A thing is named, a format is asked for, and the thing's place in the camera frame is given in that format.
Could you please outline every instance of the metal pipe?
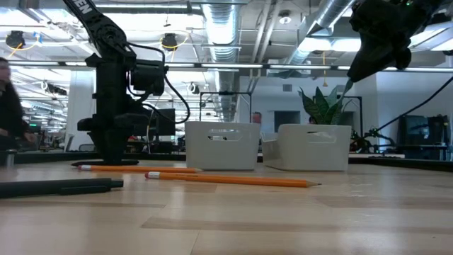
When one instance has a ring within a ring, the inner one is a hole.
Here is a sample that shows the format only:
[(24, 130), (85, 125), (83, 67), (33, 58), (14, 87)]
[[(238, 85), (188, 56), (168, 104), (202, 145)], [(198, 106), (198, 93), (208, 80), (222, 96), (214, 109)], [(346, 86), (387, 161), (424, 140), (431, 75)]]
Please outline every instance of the metal pipe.
[(272, 31), (274, 30), (275, 23), (277, 22), (278, 13), (280, 12), (280, 7), (282, 5), (282, 2), (283, 2), (283, 0), (277, 0), (277, 3), (275, 4), (274, 13), (270, 20), (269, 28), (268, 28), (268, 31), (266, 32), (266, 36), (264, 37), (263, 48), (261, 49), (260, 57), (258, 58), (258, 63), (261, 63), (263, 61), (264, 54), (268, 48), (270, 36), (272, 35)]
[(258, 54), (258, 49), (260, 47), (261, 38), (263, 38), (264, 28), (266, 27), (266, 23), (268, 21), (268, 15), (270, 10), (270, 4), (272, 0), (266, 0), (263, 8), (263, 15), (261, 16), (261, 23), (260, 27), (258, 28), (258, 34), (255, 40), (255, 46), (253, 46), (253, 53), (250, 63), (254, 63), (256, 59), (256, 55)]

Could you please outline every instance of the table surface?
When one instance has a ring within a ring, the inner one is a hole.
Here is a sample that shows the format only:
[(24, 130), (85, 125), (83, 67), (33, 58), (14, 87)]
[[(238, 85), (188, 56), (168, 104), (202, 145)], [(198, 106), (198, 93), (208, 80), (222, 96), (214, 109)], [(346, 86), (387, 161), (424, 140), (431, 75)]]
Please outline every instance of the table surface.
[(259, 165), (204, 173), (323, 184), (283, 188), (147, 181), (78, 172), (69, 163), (0, 169), (0, 181), (111, 177), (125, 187), (0, 200), (2, 254), (453, 254), (453, 175), (445, 172), (350, 165), (347, 173), (296, 173)]

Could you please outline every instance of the ventilation duct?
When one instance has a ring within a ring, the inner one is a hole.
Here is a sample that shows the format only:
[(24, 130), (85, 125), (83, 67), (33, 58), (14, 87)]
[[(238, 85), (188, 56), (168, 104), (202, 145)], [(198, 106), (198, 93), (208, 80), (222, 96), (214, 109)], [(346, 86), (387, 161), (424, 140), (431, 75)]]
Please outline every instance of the ventilation duct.
[[(202, 6), (206, 18), (206, 32), (210, 44), (234, 45), (237, 41), (239, 6), (230, 4), (205, 4)], [(238, 58), (238, 50), (232, 47), (211, 47), (213, 62), (232, 63)], [(238, 91), (239, 83), (235, 82), (236, 72), (216, 72), (215, 81), (218, 91)], [(231, 122), (234, 119), (237, 96), (219, 96), (223, 119)]]
[[(319, 10), (309, 16), (305, 16), (299, 26), (300, 43), (295, 47), (291, 55), (281, 61), (281, 64), (303, 64), (311, 52), (299, 50), (302, 41), (309, 35), (331, 35), (333, 26), (341, 16), (352, 6), (355, 0), (323, 0), (319, 4)], [(290, 77), (308, 76), (306, 72), (284, 71), (268, 74), (268, 77), (287, 79)]]

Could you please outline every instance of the white storage bin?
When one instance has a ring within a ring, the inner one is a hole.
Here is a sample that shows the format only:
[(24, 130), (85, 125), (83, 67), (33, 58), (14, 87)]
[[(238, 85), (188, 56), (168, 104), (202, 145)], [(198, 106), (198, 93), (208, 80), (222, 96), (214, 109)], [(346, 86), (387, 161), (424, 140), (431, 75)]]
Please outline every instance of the white storage bin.
[(188, 167), (206, 170), (254, 170), (260, 125), (255, 123), (185, 123)]
[(281, 125), (263, 141), (264, 165), (288, 171), (348, 170), (350, 126)]

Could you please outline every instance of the ceiling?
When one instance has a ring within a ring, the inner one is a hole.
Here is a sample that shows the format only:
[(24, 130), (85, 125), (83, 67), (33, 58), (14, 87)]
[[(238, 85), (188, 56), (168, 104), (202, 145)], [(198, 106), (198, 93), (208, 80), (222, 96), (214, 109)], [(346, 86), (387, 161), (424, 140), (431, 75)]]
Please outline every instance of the ceiling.
[[(88, 35), (80, 22), (73, 17), (70, 12), (66, 11), (62, 5), (62, 1), (58, 0), (41, 0), (42, 5), (49, 6), (55, 2), (59, 4), (60, 8), (41, 8), (37, 11), (31, 11), (31, 9), (24, 10), (16, 8), (17, 1), (8, 0), (0, 4), (0, 56), (9, 57), (10, 60), (32, 60), (32, 61), (83, 61), (86, 57), (92, 53), (97, 52), (94, 46), (88, 43)], [(115, 1), (94, 1), (97, 4), (115, 4)], [(121, 1), (126, 3), (140, 3), (143, 4), (143, 0), (137, 1)], [(168, 2), (157, 2), (157, 1), (146, 1), (150, 4), (161, 4), (165, 5)], [(200, 2), (206, 2), (203, 0), (191, 1), (192, 6), (196, 9)], [(239, 41), (234, 47), (239, 49), (239, 62), (250, 63), (252, 61), (253, 48), (256, 43), (258, 36), (258, 27), (260, 23), (260, 17), (263, 15), (263, 8), (265, 6), (265, 0), (250, 0), (236, 2), (242, 4), (240, 9), (239, 19)], [(288, 57), (298, 45), (298, 29), (303, 17), (310, 15), (317, 11), (319, 7), (319, 0), (301, 0), (301, 1), (282, 1), (280, 10), (288, 10), (291, 22), (287, 24), (281, 24), (276, 22), (273, 32), (270, 36), (270, 41), (267, 42), (268, 46), (263, 55), (263, 61), (268, 60), (281, 60)], [(184, 1), (170, 1), (170, 4), (185, 4)], [(272, 16), (275, 5), (270, 7), (270, 15), (268, 16), (268, 24), (270, 23), (270, 17)], [(186, 15), (186, 14), (174, 14), (174, 13), (140, 13), (143, 12), (140, 9), (135, 9), (134, 13), (130, 11), (121, 11), (121, 8), (117, 8), (112, 13), (105, 13), (106, 16), (110, 17), (116, 22), (126, 33), (127, 39), (132, 43), (159, 47), (160, 39), (166, 33), (175, 33), (176, 39), (180, 46), (174, 52), (168, 51), (166, 54), (167, 62), (211, 62), (212, 58), (210, 55), (210, 48), (212, 44), (209, 42), (205, 30), (205, 17), (200, 15)], [(348, 16), (350, 11), (343, 14), (335, 26), (334, 34), (329, 40), (340, 40), (344, 38), (355, 38), (358, 39), (358, 34), (353, 32), (348, 23)], [(447, 42), (453, 38), (452, 28), (443, 28), (442, 31), (436, 32), (442, 34), (443, 41), (437, 42), (437, 45)], [(9, 48), (5, 43), (6, 37), (12, 30), (21, 30), (24, 32), (23, 37), (25, 38), (26, 45), (25, 49), (16, 51), (14, 54), (13, 49)], [(445, 61), (445, 56), (440, 51), (430, 51), (429, 47), (426, 46), (428, 39), (425, 36), (420, 36), (417, 45), (413, 46), (413, 61), (411, 66), (413, 67), (434, 67)], [(138, 58), (145, 60), (159, 60), (160, 56), (157, 52), (150, 50), (143, 50), (134, 48)], [(311, 53), (307, 60), (311, 64), (336, 64), (336, 65), (349, 65), (352, 62), (354, 52), (340, 52), (328, 50), (324, 53), (314, 54)], [(342, 72), (327, 72), (313, 70), (311, 71), (311, 78), (323, 77), (344, 77)], [(215, 92), (217, 91), (218, 85), (216, 85), (215, 71), (209, 70), (208, 72), (169, 72), (169, 79), (172, 84), (180, 91), (180, 93), (190, 102), (190, 106), (193, 107), (194, 117), (198, 119), (200, 112), (199, 108), (199, 95), (194, 95), (189, 92), (188, 86), (191, 84), (198, 85), (202, 92)], [(71, 70), (59, 69), (59, 68), (42, 68), (42, 69), (31, 69), (31, 68), (13, 68), (14, 83), (18, 88), (18, 92), (22, 98), (28, 99), (28, 102), (42, 103), (42, 106), (48, 108), (57, 109), (60, 113), (61, 118), (65, 118), (65, 111), (67, 110), (67, 97), (56, 96), (46, 92), (45, 84), (54, 84), (61, 87), (62, 89), (69, 90), (69, 84), (71, 80)], [(248, 78), (242, 78), (241, 83), (247, 82)], [(260, 81), (259, 84), (268, 84), (269, 82)], [(159, 99), (160, 108), (175, 107), (178, 111), (179, 118), (183, 118), (185, 115), (185, 108), (182, 103), (178, 103), (175, 98), (174, 92), (166, 89), (165, 94)], [(203, 109), (203, 119), (219, 121), (220, 114), (218, 111), (218, 104), (215, 96), (210, 99), (214, 99), (213, 103), (208, 103), (207, 107)], [(157, 98), (150, 99), (150, 103), (156, 103)], [(44, 108), (39, 108), (43, 114), (46, 114)]]

